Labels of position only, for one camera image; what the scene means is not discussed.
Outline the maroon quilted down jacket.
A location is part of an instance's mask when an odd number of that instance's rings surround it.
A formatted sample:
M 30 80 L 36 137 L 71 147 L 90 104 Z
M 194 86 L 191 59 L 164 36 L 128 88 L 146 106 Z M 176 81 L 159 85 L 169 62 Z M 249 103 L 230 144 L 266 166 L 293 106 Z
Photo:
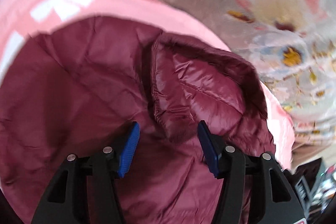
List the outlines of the maroon quilted down jacket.
M 89 156 L 128 124 L 141 133 L 117 182 L 127 223 L 210 223 L 222 183 L 197 125 L 247 155 L 275 152 L 255 68 L 201 40 L 109 16 L 29 38 L 1 84 L 1 183 L 30 223 L 67 155 Z

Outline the grey floral duvet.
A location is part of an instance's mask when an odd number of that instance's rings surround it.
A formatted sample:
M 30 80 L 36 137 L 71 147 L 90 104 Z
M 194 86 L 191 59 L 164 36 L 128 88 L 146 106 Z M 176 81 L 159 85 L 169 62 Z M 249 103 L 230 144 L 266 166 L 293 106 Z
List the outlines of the grey floral duvet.
M 335 131 L 335 0 L 163 0 L 251 62 L 297 133 Z

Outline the pink fleece blanket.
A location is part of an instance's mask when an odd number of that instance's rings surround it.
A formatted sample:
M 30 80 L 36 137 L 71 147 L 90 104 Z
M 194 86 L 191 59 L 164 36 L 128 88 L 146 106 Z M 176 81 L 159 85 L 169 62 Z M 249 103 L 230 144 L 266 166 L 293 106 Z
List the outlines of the pink fleece blanket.
M 1 75 L 6 74 L 29 37 L 95 15 L 139 21 L 227 49 L 200 21 L 159 0 L 1 0 Z

